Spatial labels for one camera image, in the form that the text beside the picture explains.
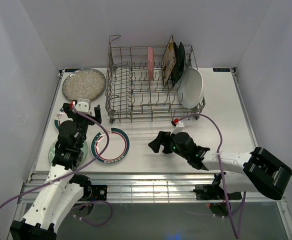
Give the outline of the white plate steam logo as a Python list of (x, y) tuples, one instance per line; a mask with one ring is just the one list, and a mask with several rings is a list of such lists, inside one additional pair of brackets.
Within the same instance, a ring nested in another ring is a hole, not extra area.
[[(130, 140), (128, 135), (121, 129), (112, 127), (107, 130), (109, 135), (109, 143), (106, 150), (96, 161), (104, 165), (114, 165), (128, 154), (130, 149)], [(90, 152), (96, 157), (105, 148), (107, 143), (107, 135), (101, 131), (98, 132), (91, 141)]]

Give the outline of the grey wire dish rack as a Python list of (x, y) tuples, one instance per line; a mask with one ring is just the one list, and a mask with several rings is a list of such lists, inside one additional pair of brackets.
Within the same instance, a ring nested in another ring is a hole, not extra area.
[[(109, 122), (173, 120), (184, 115), (201, 113), (205, 99), (194, 108), (180, 103), (180, 82), (163, 84), (162, 58), (166, 44), (119, 45), (120, 35), (108, 38), (105, 109)], [(148, 47), (153, 48), (154, 77), (149, 81)]]

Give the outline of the white oval plate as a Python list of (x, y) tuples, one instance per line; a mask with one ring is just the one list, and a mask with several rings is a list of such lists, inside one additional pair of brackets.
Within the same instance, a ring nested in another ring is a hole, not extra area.
[(187, 109), (193, 109), (204, 98), (204, 79), (195, 68), (186, 68), (179, 80), (178, 97), (180, 103)]

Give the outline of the black floral square plate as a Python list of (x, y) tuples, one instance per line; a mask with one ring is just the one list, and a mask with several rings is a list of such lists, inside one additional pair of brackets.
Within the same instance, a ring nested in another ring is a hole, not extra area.
[(177, 44), (174, 42), (174, 53), (175, 53), (175, 64), (171, 72), (171, 81), (172, 81), (172, 86), (174, 87), (178, 81), (179, 77), (179, 72), (180, 72), (180, 52), (179, 52), (179, 47)]

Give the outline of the cream floral square plate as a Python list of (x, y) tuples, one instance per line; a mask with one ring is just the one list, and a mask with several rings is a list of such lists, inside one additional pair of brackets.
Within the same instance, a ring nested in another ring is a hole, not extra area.
[(162, 80), (164, 86), (168, 82), (169, 76), (171, 75), (175, 62), (176, 55), (174, 49), (174, 37), (171, 35), (161, 60)]

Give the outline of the pink dotted scalloped plate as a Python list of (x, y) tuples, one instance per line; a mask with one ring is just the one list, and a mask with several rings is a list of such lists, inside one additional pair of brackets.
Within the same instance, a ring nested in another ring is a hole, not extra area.
[(147, 59), (148, 59), (148, 80), (154, 80), (154, 50), (152, 47), (147, 49)]

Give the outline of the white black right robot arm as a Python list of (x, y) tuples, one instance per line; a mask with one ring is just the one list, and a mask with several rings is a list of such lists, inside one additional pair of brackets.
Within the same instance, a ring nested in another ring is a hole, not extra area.
[(245, 153), (218, 153), (197, 145), (186, 132), (166, 131), (160, 131), (148, 146), (154, 153), (174, 153), (196, 170), (220, 170), (211, 184), (218, 199), (235, 192), (256, 192), (278, 201), (292, 177), (292, 169), (263, 147)]

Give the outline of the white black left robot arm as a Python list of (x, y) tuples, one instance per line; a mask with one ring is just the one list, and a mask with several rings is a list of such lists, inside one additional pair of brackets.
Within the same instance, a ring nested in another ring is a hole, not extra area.
[(14, 220), (10, 234), (14, 240), (55, 240), (58, 229), (78, 200), (92, 195), (88, 177), (76, 174), (83, 162), (88, 127), (101, 124), (101, 107), (94, 108), (85, 101), (63, 104), (69, 118), (58, 128), (54, 158), (44, 186), (21, 220)]

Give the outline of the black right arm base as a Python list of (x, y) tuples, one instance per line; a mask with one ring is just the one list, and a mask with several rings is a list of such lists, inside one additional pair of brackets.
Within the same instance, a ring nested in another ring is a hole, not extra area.
[(220, 173), (214, 174), (211, 184), (197, 184), (193, 192), (197, 200), (226, 200), (224, 190), (220, 187), (222, 176)]

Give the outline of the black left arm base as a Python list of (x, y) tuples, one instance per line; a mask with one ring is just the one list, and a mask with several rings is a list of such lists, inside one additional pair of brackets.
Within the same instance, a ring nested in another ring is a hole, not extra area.
[(74, 174), (69, 181), (70, 184), (77, 184), (83, 188), (83, 195), (80, 201), (105, 201), (107, 199), (107, 185), (93, 185), (91, 179), (82, 174)]

